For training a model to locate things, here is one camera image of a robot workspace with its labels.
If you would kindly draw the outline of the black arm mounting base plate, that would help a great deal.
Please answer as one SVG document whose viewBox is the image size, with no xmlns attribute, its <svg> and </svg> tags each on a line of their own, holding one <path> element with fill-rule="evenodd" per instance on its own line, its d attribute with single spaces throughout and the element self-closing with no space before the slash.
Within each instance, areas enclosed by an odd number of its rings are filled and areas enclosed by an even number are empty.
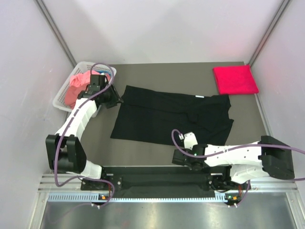
<svg viewBox="0 0 305 229">
<path fill-rule="evenodd" d="M 246 183 L 231 180 L 229 167 L 200 171 L 182 166 L 104 167 L 107 181 L 115 186 L 114 198 L 211 197 L 215 191 L 239 191 Z"/>
</svg>

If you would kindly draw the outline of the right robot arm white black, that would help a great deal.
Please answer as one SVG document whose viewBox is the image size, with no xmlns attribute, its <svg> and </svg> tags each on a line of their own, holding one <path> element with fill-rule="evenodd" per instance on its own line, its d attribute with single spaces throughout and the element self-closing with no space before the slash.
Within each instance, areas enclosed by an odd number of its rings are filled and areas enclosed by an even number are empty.
<svg viewBox="0 0 305 229">
<path fill-rule="evenodd" d="M 199 144 L 194 133 L 185 134 L 181 140 L 184 148 L 174 151 L 172 163 L 204 172 L 207 185 L 213 190 L 237 189 L 255 178 L 295 178 L 291 150 L 271 136 L 262 136 L 249 147 Z"/>
</svg>

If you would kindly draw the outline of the black t shirt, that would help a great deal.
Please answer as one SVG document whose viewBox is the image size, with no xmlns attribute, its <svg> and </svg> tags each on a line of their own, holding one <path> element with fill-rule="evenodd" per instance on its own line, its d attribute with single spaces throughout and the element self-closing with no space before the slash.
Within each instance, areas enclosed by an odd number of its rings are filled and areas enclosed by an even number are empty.
<svg viewBox="0 0 305 229">
<path fill-rule="evenodd" d="M 132 140 L 162 145 L 178 141 L 172 130 L 192 132 L 200 144 L 223 146 L 234 120 L 229 117 L 229 96 L 157 92 L 126 86 L 112 139 Z"/>
</svg>

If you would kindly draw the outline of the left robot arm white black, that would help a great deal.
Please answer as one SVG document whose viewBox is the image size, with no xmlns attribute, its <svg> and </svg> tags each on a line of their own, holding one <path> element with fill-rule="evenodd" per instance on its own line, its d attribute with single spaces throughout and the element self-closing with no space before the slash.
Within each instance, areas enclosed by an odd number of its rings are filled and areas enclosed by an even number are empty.
<svg viewBox="0 0 305 229">
<path fill-rule="evenodd" d="M 48 162 L 50 169 L 54 171 L 56 186 L 62 187 L 77 178 L 91 181 L 97 189 L 107 186 L 108 178 L 103 167 L 87 159 L 81 137 L 101 105 L 109 109 L 122 102 L 113 85 L 107 85 L 103 89 L 90 86 L 88 91 L 81 91 L 66 122 L 45 140 Z"/>
</svg>

